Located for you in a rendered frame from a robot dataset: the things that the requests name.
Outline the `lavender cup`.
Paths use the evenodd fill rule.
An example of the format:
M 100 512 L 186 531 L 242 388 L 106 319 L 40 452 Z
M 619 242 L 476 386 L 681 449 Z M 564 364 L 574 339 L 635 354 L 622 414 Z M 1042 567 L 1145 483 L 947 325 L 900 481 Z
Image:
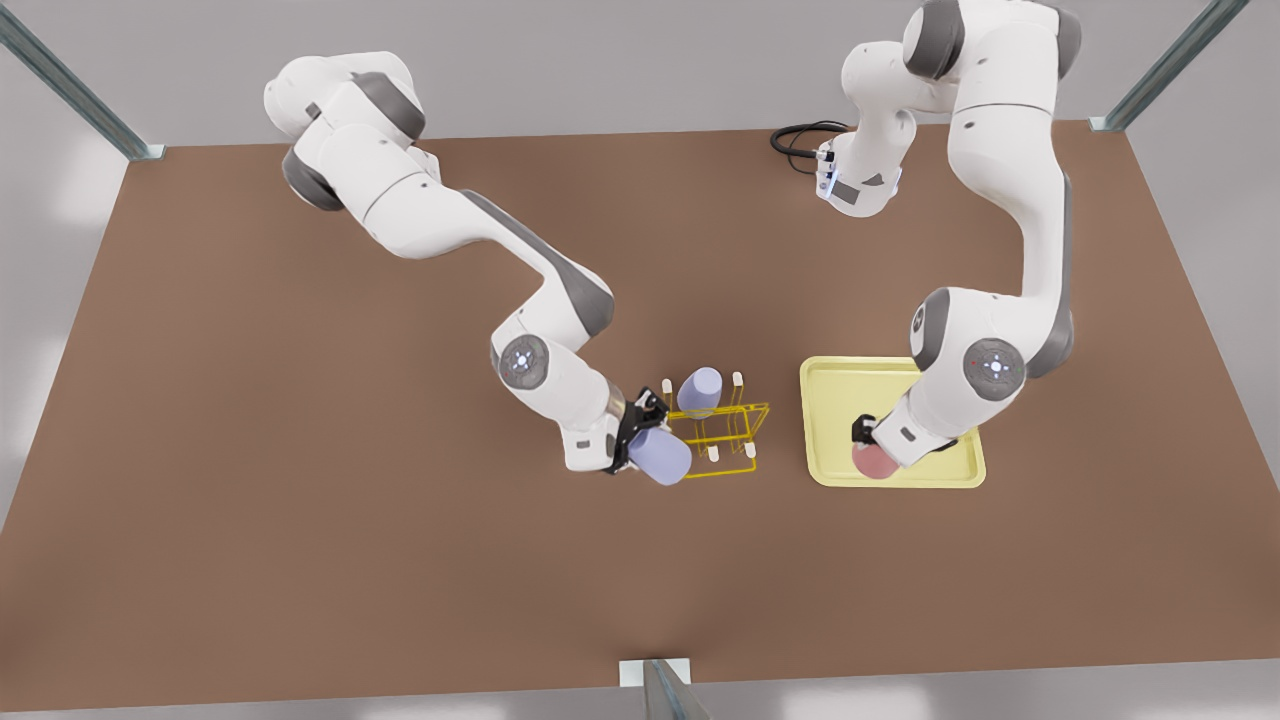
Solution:
M 628 459 L 662 486 L 681 482 L 692 465 L 692 451 L 664 427 L 640 430 L 628 443 Z
M 676 404 L 686 416 L 707 418 L 719 406 L 722 391 L 721 373 L 712 366 L 703 366 L 681 384 Z

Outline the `silver frame post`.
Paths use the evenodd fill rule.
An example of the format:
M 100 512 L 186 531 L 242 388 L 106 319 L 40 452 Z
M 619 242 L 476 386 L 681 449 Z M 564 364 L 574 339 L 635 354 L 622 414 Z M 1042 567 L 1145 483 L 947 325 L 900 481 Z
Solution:
M 0 44 L 128 161 L 164 158 L 165 145 L 146 143 L 3 3 Z
M 1108 113 L 1088 119 L 1091 131 L 1125 132 L 1251 3 L 1252 0 L 1210 0 Z
M 644 720 L 712 720 L 691 688 L 689 659 L 631 659 L 618 662 L 620 687 L 643 689 Z

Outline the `pale yellow tray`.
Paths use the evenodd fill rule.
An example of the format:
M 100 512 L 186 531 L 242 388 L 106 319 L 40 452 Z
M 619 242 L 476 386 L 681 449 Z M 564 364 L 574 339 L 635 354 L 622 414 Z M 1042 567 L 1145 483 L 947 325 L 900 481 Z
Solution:
M 920 375 L 910 357 L 814 356 L 800 368 L 806 464 L 822 486 L 879 489 L 970 489 L 986 480 L 979 430 L 931 454 L 892 477 L 864 477 L 851 456 L 851 425 L 863 414 L 879 418 Z

